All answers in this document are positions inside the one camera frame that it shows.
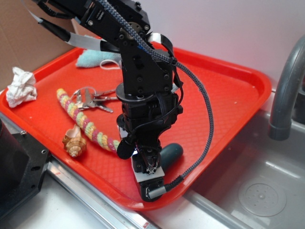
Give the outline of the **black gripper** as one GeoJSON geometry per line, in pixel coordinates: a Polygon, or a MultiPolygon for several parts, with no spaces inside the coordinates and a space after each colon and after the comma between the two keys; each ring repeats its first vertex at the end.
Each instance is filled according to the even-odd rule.
{"type": "MultiPolygon", "coordinates": [[[[177,116],[183,112],[176,93],[155,93],[136,99],[119,98],[122,114],[117,123],[127,132],[117,148],[121,159],[128,159],[134,150],[140,154],[142,173],[154,174],[161,162],[160,135],[171,128],[177,116]]],[[[158,177],[139,183],[141,199],[154,202],[165,194],[164,178],[158,177]]]]}

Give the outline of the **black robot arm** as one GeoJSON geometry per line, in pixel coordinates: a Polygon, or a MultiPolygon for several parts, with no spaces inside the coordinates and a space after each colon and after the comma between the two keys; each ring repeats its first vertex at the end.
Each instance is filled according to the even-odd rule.
{"type": "Polygon", "coordinates": [[[167,189],[162,169],[160,135],[171,128],[183,112],[181,86],[171,42],[161,37],[165,50],[152,46],[148,16],[133,0],[38,0],[49,16],[75,19],[95,38],[79,36],[37,17],[36,21],[66,43],[89,50],[118,53],[123,82],[116,95],[122,103],[117,124],[126,136],[116,150],[121,159],[131,159],[142,200],[153,202],[167,189]]]}

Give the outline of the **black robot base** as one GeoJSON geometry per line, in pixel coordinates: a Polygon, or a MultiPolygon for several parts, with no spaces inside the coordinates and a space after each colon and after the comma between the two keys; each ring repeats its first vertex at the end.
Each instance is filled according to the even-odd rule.
{"type": "Polygon", "coordinates": [[[49,158],[32,135],[12,134],[0,123],[0,219],[40,192],[49,158]]]}

